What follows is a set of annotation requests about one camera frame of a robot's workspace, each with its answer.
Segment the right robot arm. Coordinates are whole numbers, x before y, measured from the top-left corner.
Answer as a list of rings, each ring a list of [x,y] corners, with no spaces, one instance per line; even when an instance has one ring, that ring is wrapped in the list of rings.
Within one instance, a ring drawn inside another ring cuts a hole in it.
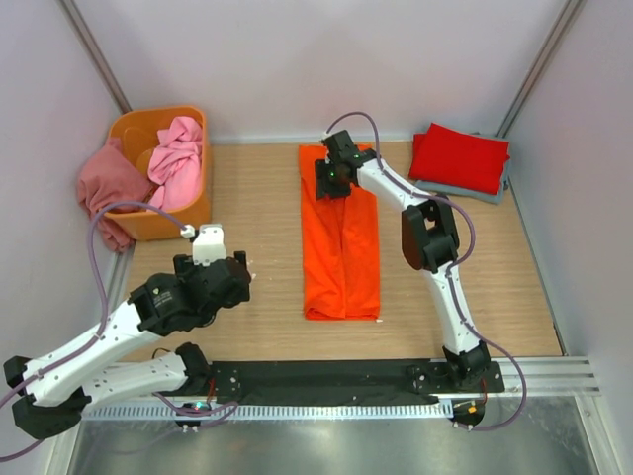
[[[346,198],[360,188],[401,213],[401,248],[407,264],[426,279],[442,327],[445,377],[467,392],[490,368],[487,344],[476,330],[460,282],[460,240],[449,200],[399,176],[372,148],[362,150],[345,130],[321,140],[326,158],[316,162],[316,197]]]

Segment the orange t-shirt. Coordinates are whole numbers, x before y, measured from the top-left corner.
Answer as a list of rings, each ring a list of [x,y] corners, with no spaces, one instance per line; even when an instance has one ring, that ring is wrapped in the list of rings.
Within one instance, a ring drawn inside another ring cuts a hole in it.
[[[376,197],[357,187],[340,199],[317,198],[322,145],[301,144],[304,316],[309,321],[375,321],[381,310]]]

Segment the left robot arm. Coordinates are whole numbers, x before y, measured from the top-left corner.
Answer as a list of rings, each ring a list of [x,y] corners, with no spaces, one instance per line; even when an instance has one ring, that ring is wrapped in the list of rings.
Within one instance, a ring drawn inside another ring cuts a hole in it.
[[[250,299],[251,275],[243,251],[208,265],[180,254],[173,265],[173,272],[155,273],[134,289],[104,324],[39,358],[14,356],[4,363],[17,428],[44,440],[112,402],[153,393],[197,396],[208,388],[211,366],[191,342],[156,359],[114,365],[173,333],[204,328],[219,310]]]

